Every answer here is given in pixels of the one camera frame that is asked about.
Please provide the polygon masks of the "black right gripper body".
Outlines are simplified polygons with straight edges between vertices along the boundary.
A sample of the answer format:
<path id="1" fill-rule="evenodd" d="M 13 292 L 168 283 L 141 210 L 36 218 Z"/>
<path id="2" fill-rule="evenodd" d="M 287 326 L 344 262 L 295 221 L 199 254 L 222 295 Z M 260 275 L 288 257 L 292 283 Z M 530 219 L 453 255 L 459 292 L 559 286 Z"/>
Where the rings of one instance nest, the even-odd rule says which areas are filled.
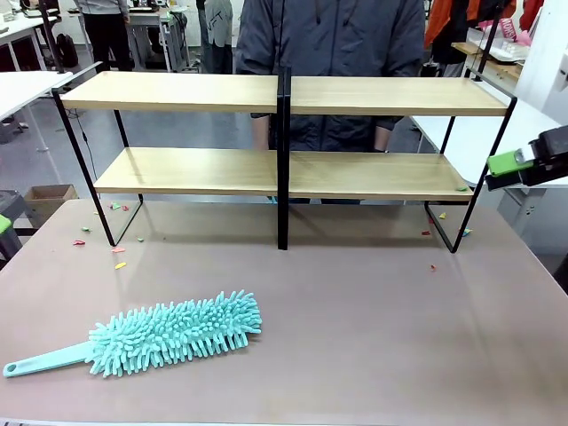
<path id="1" fill-rule="evenodd" d="M 557 168 L 567 165 L 568 128 L 561 126 L 543 131 L 529 143 L 536 166 Z"/>

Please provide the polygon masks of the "person's right hand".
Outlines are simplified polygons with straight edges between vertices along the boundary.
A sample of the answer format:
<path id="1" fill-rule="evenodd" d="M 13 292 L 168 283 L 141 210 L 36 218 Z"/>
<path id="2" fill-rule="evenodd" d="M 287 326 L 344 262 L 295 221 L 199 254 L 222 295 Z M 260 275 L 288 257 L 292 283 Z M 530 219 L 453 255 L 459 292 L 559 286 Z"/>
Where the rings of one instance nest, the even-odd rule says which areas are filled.
<path id="1" fill-rule="evenodd" d="M 270 116 L 253 118 L 251 120 L 254 147 L 258 150 L 269 149 Z"/>

